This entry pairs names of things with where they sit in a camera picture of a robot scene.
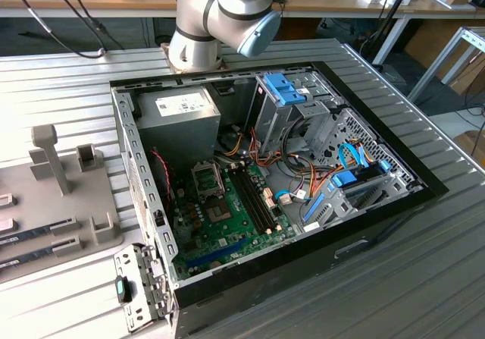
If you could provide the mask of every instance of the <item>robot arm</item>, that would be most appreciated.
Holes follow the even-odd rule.
[[[221,65],[221,44],[254,57],[273,40],[280,14],[272,0],[177,0],[177,30],[169,48],[171,64],[182,72]]]

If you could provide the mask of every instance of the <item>red cable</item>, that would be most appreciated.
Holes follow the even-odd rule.
[[[155,152],[155,151],[150,151],[150,152],[153,153],[160,160],[162,165],[164,166],[165,176],[167,178],[167,200],[170,201],[170,176],[168,175],[167,164],[165,163],[164,159],[157,152]]]

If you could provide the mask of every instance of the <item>table leg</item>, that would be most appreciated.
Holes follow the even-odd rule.
[[[431,64],[430,68],[424,73],[423,77],[418,81],[414,89],[409,93],[408,99],[410,102],[415,101],[424,88],[430,83],[433,76],[436,72],[440,69],[443,63],[446,61],[448,56],[456,49],[459,43],[462,40],[464,29],[460,27],[460,29],[455,33],[455,35],[451,38],[445,48],[441,51],[438,55],[436,60],[434,60],[433,64]]]
[[[468,47],[467,50],[463,52],[463,55],[460,57],[460,59],[457,60],[453,67],[449,69],[448,73],[441,80],[441,82],[447,85],[453,79],[453,77],[455,77],[456,73],[463,68],[463,65],[468,62],[468,59],[471,57],[475,50],[475,46]]]
[[[405,29],[406,25],[410,19],[408,17],[403,17],[398,19],[395,23],[391,31],[386,37],[383,45],[380,47],[379,52],[377,53],[374,61],[372,64],[383,64],[384,60],[388,56],[391,49],[393,49],[394,45],[396,44],[399,36],[401,36],[402,31]]]

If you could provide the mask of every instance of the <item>metal bracket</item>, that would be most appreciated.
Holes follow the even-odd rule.
[[[117,275],[127,282],[133,293],[124,304],[124,315],[130,333],[162,320],[174,311],[174,299],[167,275],[153,246],[130,245],[114,255]]]

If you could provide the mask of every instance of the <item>aluminum extrusion table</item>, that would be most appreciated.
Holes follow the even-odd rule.
[[[418,81],[416,86],[408,95],[409,101],[415,101],[423,92],[424,88],[430,83],[433,76],[446,62],[446,59],[456,50],[456,48],[463,41],[470,43],[469,47],[463,52],[463,55],[457,60],[448,73],[441,80],[445,85],[448,85],[455,79],[455,75],[462,70],[463,66],[471,59],[476,58],[476,55],[485,53],[485,27],[460,27],[455,35],[450,39],[445,48],[436,57],[430,68],[424,73],[423,77]]]
[[[224,49],[224,54],[230,67],[327,62],[450,192],[381,245],[194,337],[481,337],[483,170],[336,40],[275,42],[253,59],[232,49]],[[73,152],[83,143],[96,144],[108,159],[125,236],[122,246],[141,241],[120,159],[108,81],[169,72],[157,49],[113,52],[94,61],[73,55],[0,58],[0,130],[8,141],[3,147],[10,147],[10,161],[0,165],[27,161],[28,127],[36,124],[56,125],[61,153]],[[8,117],[14,118],[14,127],[9,124],[6,130],[2,123]],[[0,285],[2,337],[127,337],[111,260],[122,246]],[[170,334],[161,322],[136,337]]]

